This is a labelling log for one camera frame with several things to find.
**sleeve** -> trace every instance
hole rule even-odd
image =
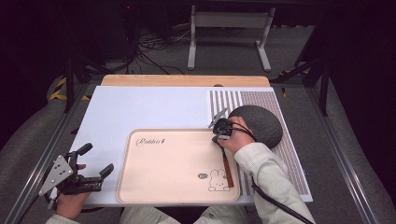
[[[57,214],[53,214],[52,217],[50,217],[47,220],[46,224],[79,224],[79,223],[67,217],[62,217]]]
[[[251,143],[235,153],[241,168],[252,175],[256,184],[268,196],[315,222],[299,193],[288,179],[288,167],[265,144]],[[264,200],[258,193],[254,203],[263,223],[302,223],[275,205]]]

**table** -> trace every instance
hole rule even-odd
[[[93,149],[78,162],[89,164],[80,173],[96,176],[106,165],[113,163],[100,193],[87,200],[88,205],[129,206],[139,205],[129,201],[120,203],[117,198],[120,176],[127,158],[128,138],[131,132],[144,129],[205,129],[222,108],[229,107],[225,117],[241,105],[260,105],[273,112],[281,121],[283,138],[273,149],[290,167],[290,181],[305,202],[312,202],[304,172],[291,141],[277,99],[266,77],[239,76],[159,76],[159,75],[108,75],[97,87],[84,120],[70,151],[86,143]],[[145,205],[181,206],[203,204],[253,204],[250,178],[238,169],[240,191],[234,202],[184,202],[145,203]]]
[[[184,76],[184,75],[107,75],[102,86],[195,86],[270,87],[267,77]]]

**wire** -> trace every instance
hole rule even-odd
[[[268,201],[269,203],[275,205],[276,207],[282,209],[283,211],[285,211],[286,213],[288,213],[289,215],[299,219],[300,221],[302,221],[303,223],[307,223],[307,224],[313,224],[310,220],[308,220],[306,217],[303,217],[302,215],[300,215],[299,213],[297,213],[296,211],[292,210],[291,208],[287,207],[285,204],[283,203],[279,203],[278,201],[276,201],[275,199],[271,198],[270,196],[268,196],[267,194],[264,193],[264,191],[262,191],[259,186],[256,185],[256,183],[254,182],[253,177],[251,177],[251,180],[253,182],[252,186],[254,190],[256,190],[256,192],[259,193],[260,196],[262,196],[262,198],[264,198],[266,201]]]
[[[115,66],[115,67],[112,67],[112,68],[107,68],[107,70],[110,70],[111,72],[116,73],[117,71],[120,71],[120,70],[122,70],[122,69],[128,67],[128,66],[134,61],[134,60],[133,60],[134,55],[135,55],[135,53],[133,53],[133,54],[127,56],[127,62],[126,62],[126,63],[123,63],[123,64],[121,64],[121,65],[118,65],[118,66]],[[99,71],[97,71],[97,70],[95,70],[95,69],[87,68],[87,70],[88,70],[88,71],[90,72],[90,74],[92,74],[92,75],[102,75],[102,74],[103,74],[103,73],[101,73],[101,72],[99,72]]]
[[[125,75],[128,75],[128,73],[129,73],[129,65],[126,65]]]
[[[185,73],[183,71],[181,71],[179,68],[173,67],[173,66],[165,66],[165,65],[158,65],[157,63],[155,63],[154,61],[152,61],[146,54],[140,52],[139,53],[140,56],[142,56],[141,58],[136,57],[140,62],[151,65],[151,66],[157,66],[159,67],[161,70],[163,70],[165,72],[165,74],[170,75],[166,70],[164,70],[164,67],[167,68],[173,68],[176,69],[178,72],[180,72],[181,74],[185,75]],[[145,57],[146,59],[148,59],[151,63],[147,63],[144,61],[143,57]]]
[[[137,64],[137,66],[139,66],[139,70],[140,70],[140,74],[143,74],[142,72],[142,66],[140,66],[139,62],[137,61],[137,57],[134,59],[134,62]]]
[[[236,130],[242,133],[246,133],[247,135],[249,135],[255,142],[257,142],[256,137],[253,135],[253,133],[251,133],[251,131],[247,128],[245,128],[242,124],[239,123],[235,123],[235,122],[231,122],[231,124],[236,124],[238,126],[240,126],[242,129],[239,128],[231,128],[232,130]]]
[[[170,43],[166,43],[165,41],[163,41],[160,38],[156,38],[156,39],[146,39],[144,42],[139,42],[139,47],[144,48],[144,50],[142,50],[142,52],[149,52],[150,50],[163,50],[168,48],[169,46],[171,46],[172,44],[175,44],[176,42],[180,41],[180,40],[189,40],[187,38],[184,38],[184,36],[186,36],[191,30],[188,30],[187,32],[185,32],[182,36],[179,37],[175,37],[172,36],[171,39],[175,38],[176,40],[172,40]]]

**gray dome object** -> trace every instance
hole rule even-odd
[[[242,105],[230,117],[242,117],[258,142],[274,148],[282,140],[283,130],[279,119],[269,110],[257,105]]]

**metal rail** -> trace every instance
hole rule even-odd
[[[313,104],[316,113],[318,114],[319,120],[329,137],[329,141],[332,144],[332,153],[338,163],[338,166],[340,167],[341,173],[344,176],[346,185],[349,188],[355,204],[361,213],[363,222],[368,224],[379,223],[372,206],[367,200],[366,194],[364,193],[361,182],[359,181],[352,164],[350,163],[344,150],[341,148],[329,119],[322,115],[322,112],[318,106],[318,95],[315,93],[313,88],[306,88],[306,92],[308,93],[309,99]]]
[[[84,95],[85,91],[87,90],[88,85],[82,84],[81,86],[77,87],[77,99],[81,99]],[[21,218],[29,207],[30,203],[32,203],[35,196],[38,194],[39,191],[39,184],[43,178],[43,175],[50,164],[50,162],[54,158],[54,153],[58,148],[59,141],[61,136],[64,133],[64,130],[71,118],[78,107],[80,100],[77,100],[74,105],[70,108],[67,114],[63,114],[58,126],[55,129],[49,143],[47,144],[46,148],[43,151],[41,158],[38,160],[35,169],[30,173],[30,176],[20,194],[17,201],[14,203],[5,223],[13,224],[13,223],[20,223]]]

